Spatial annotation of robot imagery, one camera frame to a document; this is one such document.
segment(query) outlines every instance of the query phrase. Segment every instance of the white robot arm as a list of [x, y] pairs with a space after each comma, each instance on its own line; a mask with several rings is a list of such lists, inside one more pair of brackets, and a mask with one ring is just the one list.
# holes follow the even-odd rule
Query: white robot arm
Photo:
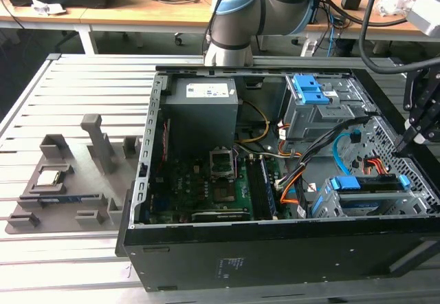
[[300, 32], [312, 6], [313, 0], [221, 0], [209, 27], [205, 65], [252, 65], [252, 36]]

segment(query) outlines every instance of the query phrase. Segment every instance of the floor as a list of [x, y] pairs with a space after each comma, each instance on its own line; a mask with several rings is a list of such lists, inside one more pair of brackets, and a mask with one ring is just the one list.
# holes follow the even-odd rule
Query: floor
[[[7, 114], [25, 86], [41, 66], [46, 56], [54, 52], [55, 44], [62, 39], [59, 31], [52, 30], [19, 30], [21, 42], [17, 45], [6, 41], [0, 48], [0, 120]], [[127, 37], [121, 32], [96, 32], [96, 43], [101, 54], [200, 54], [201, 35], [184, 34], [181, 36], [183, 45], [176, 46], [172, 34], [142, 34], [144, 47], [137, 48], [133, 33]], [[292, 45], [291, 38], [286, 36], [271, 36], [267, 42], [267, 51], [259, 52], [256, 42], [252, 41], [254, 55], [299, 56], [302, 45]], [[316, 56], [326, 56], [329, 42], [324, 40], [322, 49]], [[420, 44], [413, 42], [396, 42], [390, 47], [390, 54], [409, 63], [435, 56], [440, 44]], [[369, 43], [371, 53], [373, 44]], [[79, 37], [74, 37], [62, 46], [62, 53], [83, 53]], [[358, 55], [355, 45], [353, 55]]]

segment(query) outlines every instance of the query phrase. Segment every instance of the workbench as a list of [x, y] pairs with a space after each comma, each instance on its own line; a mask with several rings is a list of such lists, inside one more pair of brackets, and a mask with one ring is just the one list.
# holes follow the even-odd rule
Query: workbench
[[[102, 32], [168, 32], [202, 34], [209, 22], [211, 0], [200, 0], [196, 4], [169, 5], [151, 0], [110, 0], [106, 9], [67, 8], [67, 13], [43, 17], [35, 13], [30, 7], [7, 6], [11, 13], [27, 29], [44, 30], [75, 30], [79, 33], [82, 46], [86, 54], [97, 54], [98, 49], [93, 36], [93, 31]], [[339, 6], [341, 0], [334, 0]], [[360, 9], [348, 13], [363, 18], [368, 0], [362, 0]], [[388, 22], [400, 19], [401, 16], [381, 17], [373, 12], [371, 21]], [[0, 28], [20, 28], [9, 13], [0, 6]], [[302, 55], [307, 56], [309, 43], [317, 41], [327, 30], [327, 18], [324, 12], [318, 12], [318, 21], [308, 25], [297, 36], [306, 37], [306, 44]], [[338, 38], [358, 39], [360, 25], [352, 24], [347, 29], [339, 32]], [[139, 34], [135, 35], [138, 46], [142, 45]], [[372, 41], [419, 41], [440, 42], [424, 35], [411, 23], [402, 23], [387, 28], [369, 28], [366, 38]], [[267, 41], [261, 41], [265, 49]]]
[[[80, 121], [85, 113], [100, 113], [102, 130], [110, 141], [121, 142], [124, 135], [142, 135], [155, 66], [201, 62], [199, 56], [52, 54], [43, 63], [0, 124], [0, 303], [91, 303], [97, 299], [106, 304], [302, 303], [306, 298], [312, 298], [313, 303], [328, 303], [326, 298], [362, 303], [366, 299], [380, 303], [388, 298], [401, 303], [399, 298], [420, 296], [438, 302], [440, 257], [400, 279], [146, 293], [129, 260], [114, 254], [116, 231], [39, 235], [5, 232], [6, 218], [41, 157], [39, 144], [47, 133], [61, 133], [69, 144], [88, 142]], [[349, 64], [365, 69], [358, 58], [256, 57], [254, 62], [260, 66], [319, 68]], [[381, 66], [393, 64], [389, 59], [375, 62]], [[404, 76], [371, 75], [402, 111]]]

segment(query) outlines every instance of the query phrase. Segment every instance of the white wire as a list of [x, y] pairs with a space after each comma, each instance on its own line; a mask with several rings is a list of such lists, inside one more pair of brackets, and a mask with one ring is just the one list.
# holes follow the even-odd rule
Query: white wire
[[255, 154], [255, 155], [267, 155], [267, 156], [273, 156], [275, 158], [290, 158], [290, 156], [281, 156], [281, 155], [277, 155], [277, 154], [272, 154], [272, 153], [266, 153], [266, 152], [262, 152], [262, 153], [257, 153], [256, 151], [251, 151], [243, 146], [241, 146], [240, 144], [235, 143], [238, 147], [240, 147], [241, 149], [243, 149], [244, 151], [247, 151], [249, 154]]

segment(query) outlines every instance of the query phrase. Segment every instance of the metal case frame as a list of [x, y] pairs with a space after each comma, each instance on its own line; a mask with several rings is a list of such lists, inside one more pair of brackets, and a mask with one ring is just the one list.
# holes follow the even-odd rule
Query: metal case frame
[[[131, 204], [122, 222], [119, 244], [128, 254], [147, 291], [190, 290], [343, 281], [401, 276], [440, 251], [440, 217], [381, 216], [325, 221], [297, 219], [212, 223], [167, 227], [135, 223], [139, 203], [145, 200], [148, 167], [160, 90], [165, 74], [268, 76], [285, 73], [321, 73], [321, 69], [158, 68], [151, 93], [145, 136]], [[404, 119], [363, 69], [333, 69], [353, 75], [379, 108], [396, 134]], [[425, 146], [413, 145], [410, 159], [438, 195], [440, 164]]]

